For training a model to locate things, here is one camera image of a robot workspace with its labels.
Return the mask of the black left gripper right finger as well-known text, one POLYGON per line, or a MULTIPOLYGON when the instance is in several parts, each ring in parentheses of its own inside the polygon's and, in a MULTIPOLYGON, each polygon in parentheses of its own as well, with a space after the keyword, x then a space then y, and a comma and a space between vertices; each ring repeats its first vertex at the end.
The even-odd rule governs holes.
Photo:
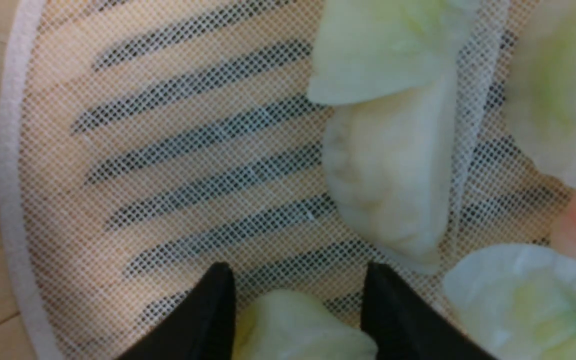
POLYGON ((493 360, 427 304, 389 265, 369 262, 360 328, 378 360, 493 360))

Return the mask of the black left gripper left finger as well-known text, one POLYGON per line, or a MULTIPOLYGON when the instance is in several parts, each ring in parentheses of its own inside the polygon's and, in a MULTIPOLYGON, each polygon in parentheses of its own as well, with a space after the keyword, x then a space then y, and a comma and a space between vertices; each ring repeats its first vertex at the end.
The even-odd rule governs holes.
POLYGON ((236 328, 236 284, 215 262, 190 293, 120 360, 230 360, 236 328))

